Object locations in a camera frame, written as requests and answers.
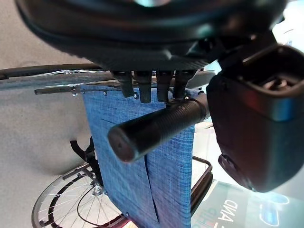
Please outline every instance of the wheelchair armrest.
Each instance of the wheelchair armrest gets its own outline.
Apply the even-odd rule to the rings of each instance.
[[[191,189],[191,216],[195,213],[196,209],[199,207],[200,203],[207,194],[213,180],[213,175],[211,173],[212,165],[209,161],[202,158],[193,156],[193,159],[205,163],[208,165],[208,168],[200,177],[199,181]]]

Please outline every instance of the spoked wheel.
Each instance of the spoked wheel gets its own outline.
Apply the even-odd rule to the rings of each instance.
[[[34,228],[122,228],[128,222],[88,164],[50,184],[32,211]]]

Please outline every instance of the wheel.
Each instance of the wheel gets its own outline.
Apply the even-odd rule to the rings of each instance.
[[[33,228],[122,228],[128,222],[88,164],[51,183],[32,211]]]
[[[113,80],[95,64],[31,66],[0,70],[0,90],[75,86]]]

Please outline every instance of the push handle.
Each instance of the push handle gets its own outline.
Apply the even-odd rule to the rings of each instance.
[[[207,97],[201,93],[196,99],[184,100],[114,126],[108,133],[108,140],[120,160],[133,162],[209,116]]]

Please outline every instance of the blue denim fabric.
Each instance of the blue denim fabric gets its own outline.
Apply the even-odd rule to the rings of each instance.
[[[83,85],[82,89],[102,86]],[[197,91],[190,91],[193,96]],[[111,127],[165,107],[157,101],[141,104],[120,91],[83,94],[104,187],[114,205],[140,228],[190,228],[191,168],[194,126],[184,130],[132,164],[122,163],[112,151]]]

